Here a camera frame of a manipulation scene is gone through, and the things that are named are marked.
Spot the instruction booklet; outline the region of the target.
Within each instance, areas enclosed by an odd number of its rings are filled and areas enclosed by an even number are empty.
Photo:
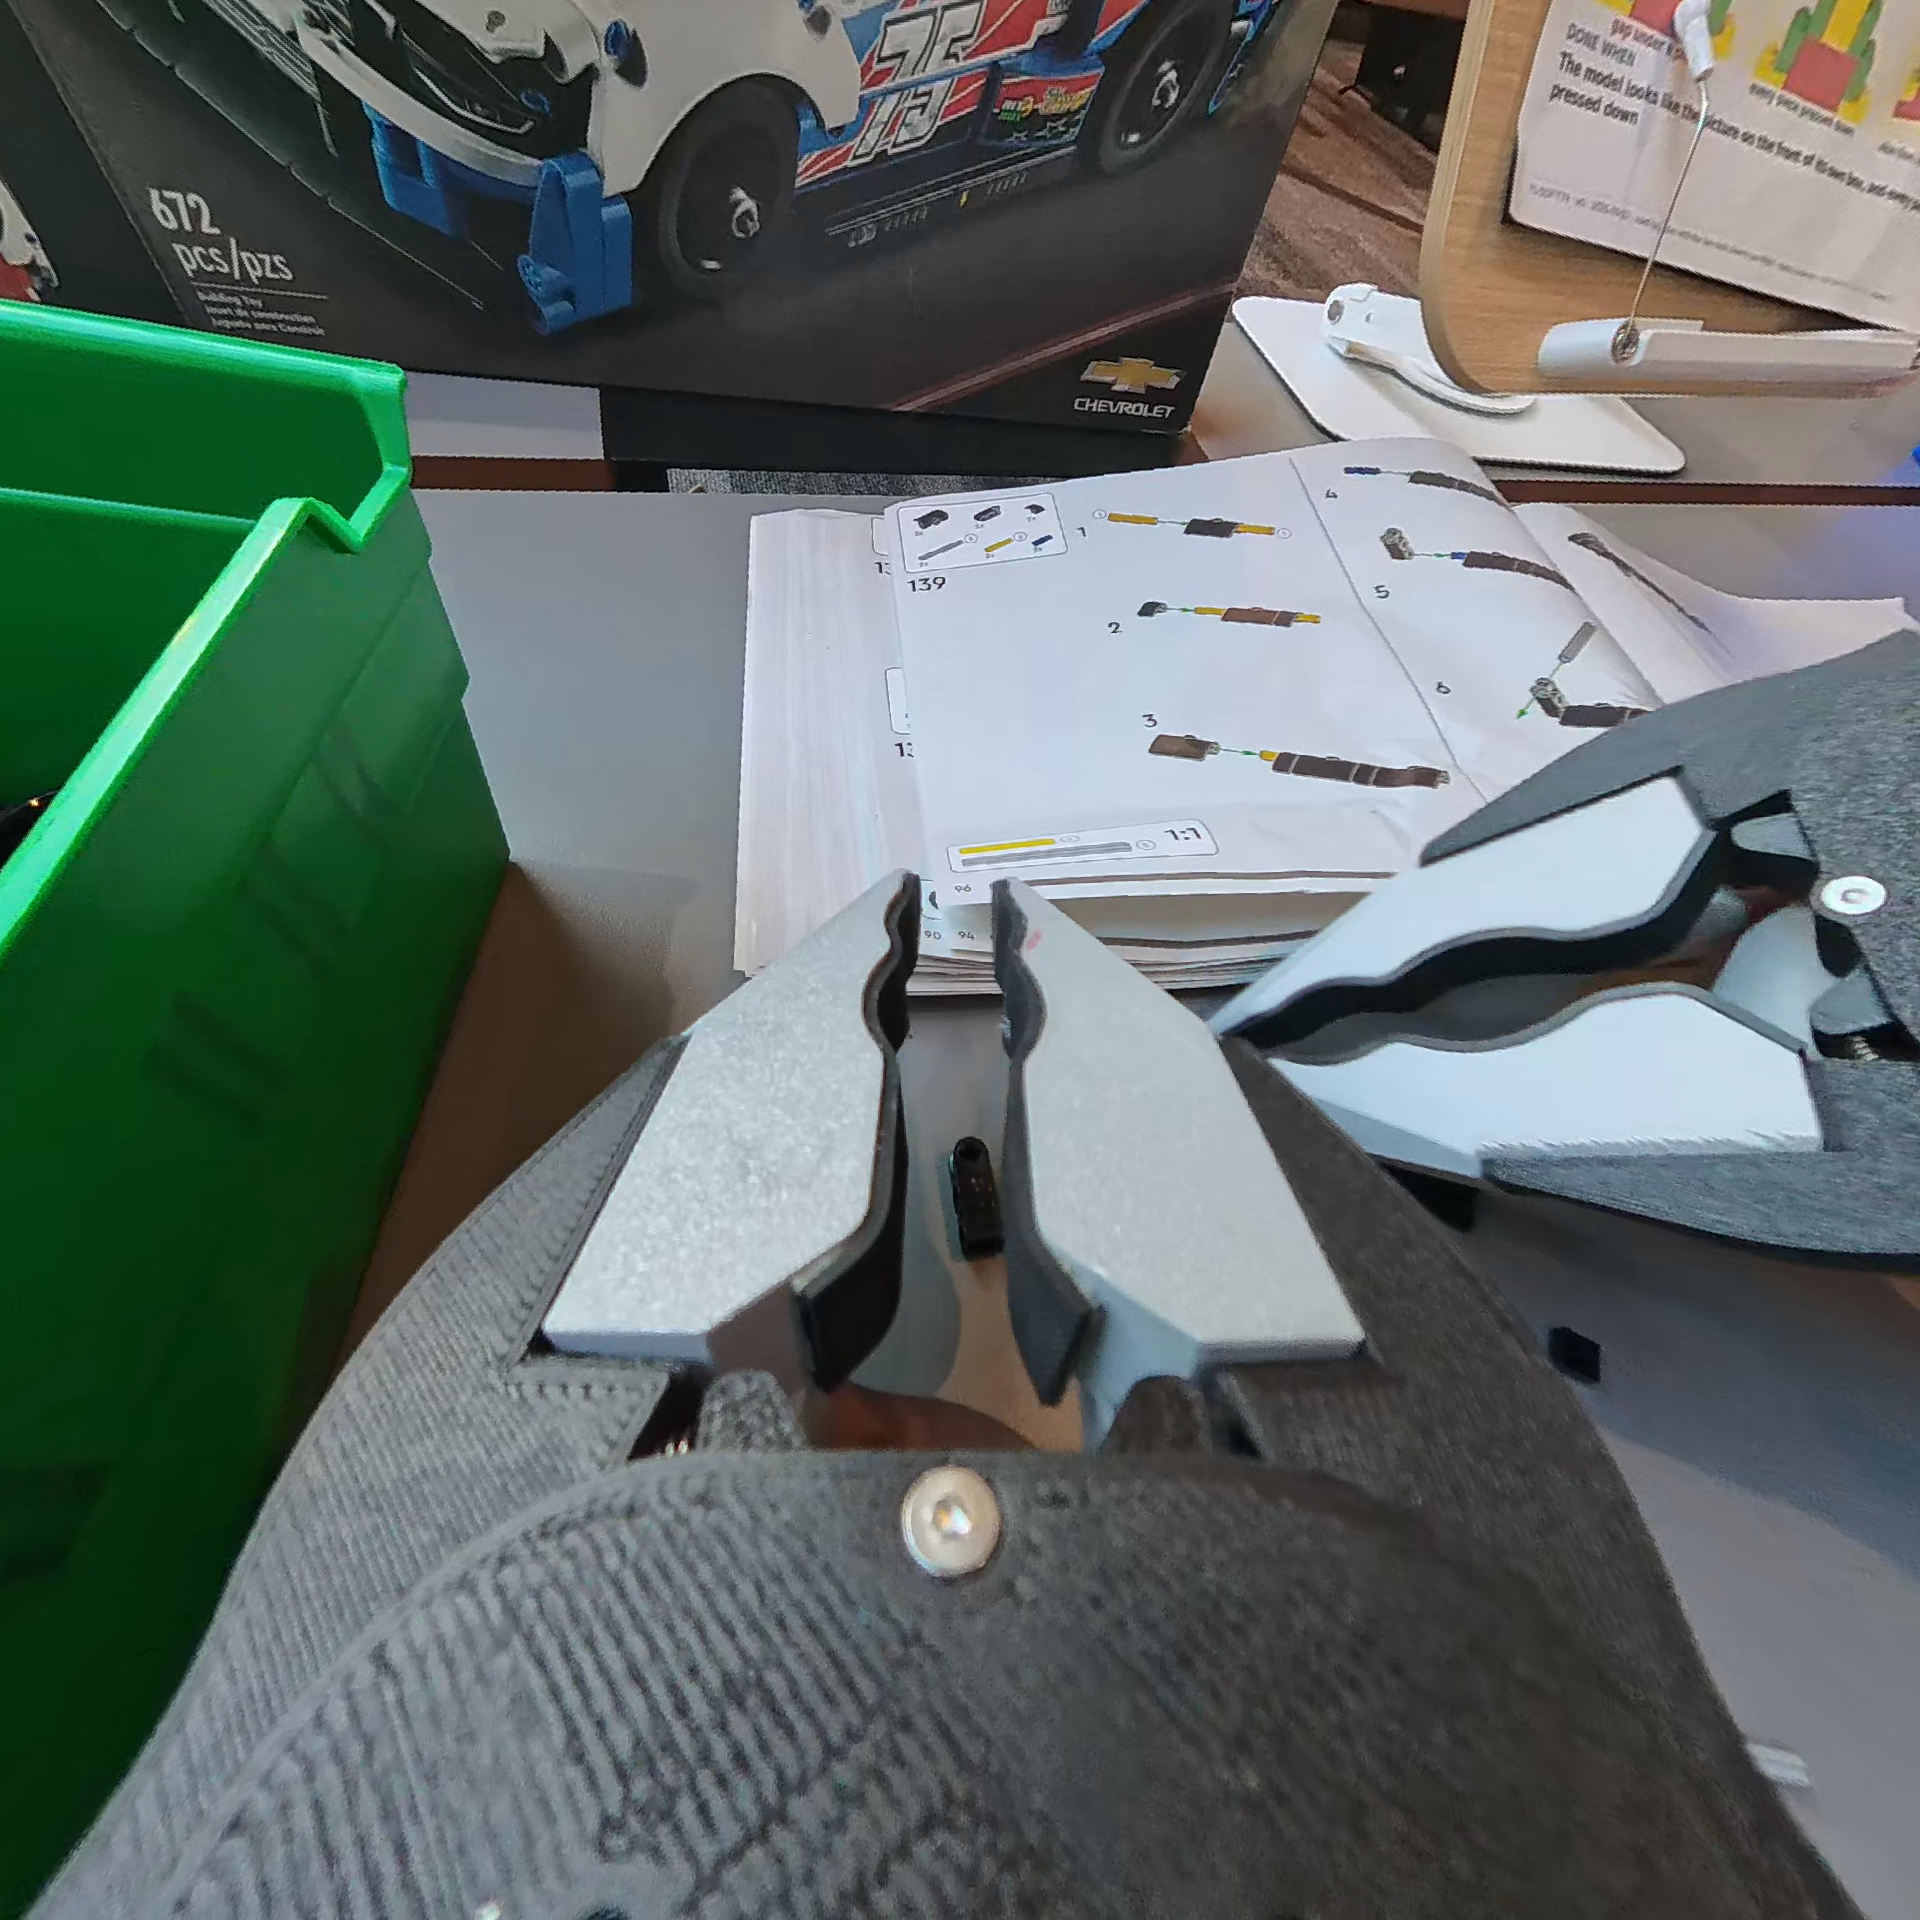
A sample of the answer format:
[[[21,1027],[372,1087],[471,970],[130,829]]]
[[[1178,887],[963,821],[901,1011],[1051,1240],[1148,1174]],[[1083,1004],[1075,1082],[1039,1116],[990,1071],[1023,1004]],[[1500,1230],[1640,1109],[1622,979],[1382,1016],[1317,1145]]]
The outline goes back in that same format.
[[[1428,438],[761,512],[732,962],[910,869],[918,994],[993,987],[997,880],[1235,985],[1571,747],[1910,626],[1707,585]]]

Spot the green plastic bin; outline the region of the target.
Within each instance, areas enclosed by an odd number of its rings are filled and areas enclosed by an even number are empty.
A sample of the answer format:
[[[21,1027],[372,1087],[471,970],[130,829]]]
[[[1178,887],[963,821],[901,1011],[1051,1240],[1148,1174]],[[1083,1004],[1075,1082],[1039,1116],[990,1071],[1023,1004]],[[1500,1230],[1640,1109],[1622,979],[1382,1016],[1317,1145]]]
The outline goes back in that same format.
[[[1,318],[1,1902],[180,1685],[508,864],[385,363]]]

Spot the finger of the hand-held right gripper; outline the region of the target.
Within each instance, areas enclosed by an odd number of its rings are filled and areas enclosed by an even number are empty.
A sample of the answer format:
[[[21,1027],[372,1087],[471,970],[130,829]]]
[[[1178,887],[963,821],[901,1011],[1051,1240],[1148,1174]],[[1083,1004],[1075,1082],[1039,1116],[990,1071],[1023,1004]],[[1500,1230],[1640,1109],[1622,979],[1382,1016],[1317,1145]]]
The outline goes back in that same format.
[[[1469,1181],[1503,1162],[1821,1145],[1801,1047],[1685,985],[1605,992],[1500,1039],[1269,1063],[1368,1153]]]
[[[1815,935],[1765,958],[1746,996],[1651,978],[1732,899],[1746,945],[1815,873],[1791,790],[1763,779],[1707,795],[1681,771],[1631,779],[1469,835],[1392,878],[1216,1013],[1254,1049],[1812,1049]]]

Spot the wooden document board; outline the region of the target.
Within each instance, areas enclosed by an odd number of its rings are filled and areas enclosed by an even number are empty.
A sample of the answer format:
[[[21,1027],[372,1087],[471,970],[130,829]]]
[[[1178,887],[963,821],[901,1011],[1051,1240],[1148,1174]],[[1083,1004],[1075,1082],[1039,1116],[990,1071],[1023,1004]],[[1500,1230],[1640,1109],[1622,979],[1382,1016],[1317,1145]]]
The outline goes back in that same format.
[[[1916,329],[1770,299],[1518,223],[1524,92],[1552,4],[1469,4],[1426,209],[1420,306],[1444,371],[1481,394],[1866,398],[1916,382]],[[1709,4],[1673,35],[1707,130]]]

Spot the black toy set box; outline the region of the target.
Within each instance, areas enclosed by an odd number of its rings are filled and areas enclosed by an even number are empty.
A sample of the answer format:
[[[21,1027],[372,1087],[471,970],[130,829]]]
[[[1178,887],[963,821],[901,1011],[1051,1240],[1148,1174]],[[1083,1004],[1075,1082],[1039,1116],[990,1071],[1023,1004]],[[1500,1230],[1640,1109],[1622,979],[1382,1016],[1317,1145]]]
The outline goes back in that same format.
[[[1330,18],[3,4],[3,290],[408,371],[1179,433]]]

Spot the printed instruction sheet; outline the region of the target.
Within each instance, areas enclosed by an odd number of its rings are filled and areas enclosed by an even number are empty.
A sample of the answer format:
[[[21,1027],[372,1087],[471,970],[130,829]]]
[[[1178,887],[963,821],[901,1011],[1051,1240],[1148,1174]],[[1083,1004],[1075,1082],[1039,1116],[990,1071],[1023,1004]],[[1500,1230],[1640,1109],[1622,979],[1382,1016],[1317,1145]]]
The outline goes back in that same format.
[[[1896,329],[1918,326],[1918,6],[1711,2],[1705,131],[1673,2],[1553,2],[1507,214]]]

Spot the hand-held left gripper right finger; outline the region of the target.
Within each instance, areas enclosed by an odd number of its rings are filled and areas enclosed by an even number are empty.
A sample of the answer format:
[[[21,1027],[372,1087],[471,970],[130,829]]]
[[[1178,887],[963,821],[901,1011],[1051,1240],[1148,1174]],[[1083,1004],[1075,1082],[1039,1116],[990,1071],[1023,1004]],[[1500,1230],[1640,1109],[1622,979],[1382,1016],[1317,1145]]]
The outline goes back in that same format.
[[[1008,1312],[1098,1447],[1141,1379],[1348,1361],[1366,1332],[1204,1019],[1018,878],[991,887],[1010,1057]]]

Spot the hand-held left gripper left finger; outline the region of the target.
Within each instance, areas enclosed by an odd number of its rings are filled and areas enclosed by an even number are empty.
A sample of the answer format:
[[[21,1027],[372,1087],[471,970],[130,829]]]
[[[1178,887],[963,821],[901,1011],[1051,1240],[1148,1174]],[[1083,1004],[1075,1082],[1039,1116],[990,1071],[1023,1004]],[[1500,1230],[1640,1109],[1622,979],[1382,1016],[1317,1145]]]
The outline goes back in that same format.
[[[560,1353],[841,1386],[899,1307],[899,1045],[919,880],[889,872],[663,1053],[547,1303]]]

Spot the grey desk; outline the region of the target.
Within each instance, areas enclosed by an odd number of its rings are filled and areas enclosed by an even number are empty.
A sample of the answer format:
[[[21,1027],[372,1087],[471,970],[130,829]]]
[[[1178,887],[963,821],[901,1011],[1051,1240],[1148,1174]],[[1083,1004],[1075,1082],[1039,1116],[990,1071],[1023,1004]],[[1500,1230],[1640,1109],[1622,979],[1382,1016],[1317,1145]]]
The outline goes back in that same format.
[[[792,505],[612,465],[827,464],[851,431],[585,424],[580,390],[415,375],[415,499],[467,666],[508,872],[380,1228],[345,1348],[467,1212],[639,1053],[735,985],[748,536]],[[1870,1915],[1916,1915],[1916,1277],[1767,1258],[1487,1192],[1454,1236],[1575,1386],[1740,1727],[1796,1757],[1787,1806]]]

